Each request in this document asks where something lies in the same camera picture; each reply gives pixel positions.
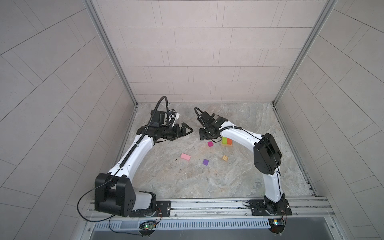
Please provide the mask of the aluminium mounting rail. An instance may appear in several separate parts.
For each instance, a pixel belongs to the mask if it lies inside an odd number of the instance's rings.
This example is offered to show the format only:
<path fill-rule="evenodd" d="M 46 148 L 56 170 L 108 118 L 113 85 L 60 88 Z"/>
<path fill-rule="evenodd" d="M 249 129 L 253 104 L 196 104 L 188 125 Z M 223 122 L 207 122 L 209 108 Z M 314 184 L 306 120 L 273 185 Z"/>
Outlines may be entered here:
<path fill-rule="evenodd" d="M 291 219 L 332 218 L 335 211 L 326 197 L 286 197 L 286 206 L 276 215 L 247 207 L 245 202 L 256 200 L 263 203 L 263 197 L 249 198 L 192 198 L 158 199 L 162 210 L 162 221 L 197 219 Z"/>

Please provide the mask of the right circuit board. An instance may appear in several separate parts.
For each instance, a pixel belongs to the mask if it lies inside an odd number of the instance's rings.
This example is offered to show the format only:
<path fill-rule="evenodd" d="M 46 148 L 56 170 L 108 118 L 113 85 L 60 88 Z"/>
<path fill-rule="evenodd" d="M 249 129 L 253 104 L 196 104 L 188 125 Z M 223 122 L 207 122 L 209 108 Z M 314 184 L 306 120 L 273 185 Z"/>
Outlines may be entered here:
<path fill-rule="evenodd" d="M 286 225 L 285 220 L 281 218 L 269 219 L 269 224 L 271 227 L 281 227 Z"/>

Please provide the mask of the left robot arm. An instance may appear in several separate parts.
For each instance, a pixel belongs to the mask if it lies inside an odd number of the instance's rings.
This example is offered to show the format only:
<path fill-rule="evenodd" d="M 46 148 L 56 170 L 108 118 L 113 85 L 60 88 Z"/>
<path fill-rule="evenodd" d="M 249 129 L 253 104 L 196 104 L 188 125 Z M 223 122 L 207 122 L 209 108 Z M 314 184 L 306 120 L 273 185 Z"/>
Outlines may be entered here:
<path fill-rule="evenodd" d="M 156 211 L 156 195 L 136 192 L 132 185 L 134 175 L 147 153 L 158 140 L 174 141 L 193 132 L 187 124 L 176 123 L 179 114 L 151 111 L 149 126 L 138 129 L 134 142 L 119 162 L 108 173 L 100 173 L 95 179 L 95 209 L 98 212 L 128 217 L 131 212 L 151 216 Z"/>

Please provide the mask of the left circuit board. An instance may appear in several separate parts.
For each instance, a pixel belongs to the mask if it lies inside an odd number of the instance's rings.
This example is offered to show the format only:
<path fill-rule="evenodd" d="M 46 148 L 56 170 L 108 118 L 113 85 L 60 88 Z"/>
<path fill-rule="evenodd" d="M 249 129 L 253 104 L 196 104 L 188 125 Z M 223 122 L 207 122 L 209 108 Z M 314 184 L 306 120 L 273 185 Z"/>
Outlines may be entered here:
<path fill-rule="evenodd" d="M 146 221 L 139 225 L 139 229 L 143 231 L 151 231 L 156 228 L 156 221 Z"/>

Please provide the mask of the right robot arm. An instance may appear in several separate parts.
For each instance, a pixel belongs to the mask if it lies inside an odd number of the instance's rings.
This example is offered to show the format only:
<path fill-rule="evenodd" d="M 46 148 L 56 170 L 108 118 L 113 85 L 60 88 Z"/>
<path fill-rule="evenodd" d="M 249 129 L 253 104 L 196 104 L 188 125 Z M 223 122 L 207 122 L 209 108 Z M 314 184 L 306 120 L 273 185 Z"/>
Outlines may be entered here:
<path fill-rule="evenodd" d="M 236 126 L 226 118 L 208 114 L 195 107 L 197 120 L 203 126 L 199 129 L 200 140 L 214 141 L 229 138 L 241 144 L 253 153 L 254 165 L 263 174 L 265 185 L 264 205 L 261 207 L 269 215 L 288 216 L 290 207 L 285 199 L 281 185 L 282 153 L 273 135 L 252 133 Z"/>

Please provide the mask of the circuit board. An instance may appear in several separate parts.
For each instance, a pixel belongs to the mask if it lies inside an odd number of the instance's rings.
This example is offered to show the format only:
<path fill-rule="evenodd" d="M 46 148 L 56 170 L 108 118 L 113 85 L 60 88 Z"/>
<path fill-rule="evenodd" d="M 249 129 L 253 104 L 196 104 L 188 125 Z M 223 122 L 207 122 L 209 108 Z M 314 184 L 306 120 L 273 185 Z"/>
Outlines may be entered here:
<path fill-rule="evenodd" d="M 151 231 L 156 228 L 156 221 L 146 221 L 139 225 L 139 229 L 143 231 Z"/>
<path fill-rule="evenodd" d="M 281 227 L 286 225 L 285 220 L 281 218 L 269 219 L 269 224 L 271 227 Z"/>

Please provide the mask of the pink wood block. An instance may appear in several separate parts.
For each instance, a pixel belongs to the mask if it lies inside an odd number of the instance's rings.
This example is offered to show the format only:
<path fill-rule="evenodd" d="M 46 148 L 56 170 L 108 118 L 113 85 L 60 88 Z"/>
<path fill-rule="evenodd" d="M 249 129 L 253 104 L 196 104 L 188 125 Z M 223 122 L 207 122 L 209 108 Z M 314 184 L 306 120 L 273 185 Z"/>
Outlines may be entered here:
<path fill-rule="evenodd" d="M 189 161 L 189 160 L 191 159 L 191 156 L 190 156 L 190 155 L 187 155 L 187 154 L 184 154 L 184 153 L 182 153 L 182 154 L 181 154 L 181 159 L 183 159 L 183 160 L 186 160 L 186 161 Z"/>

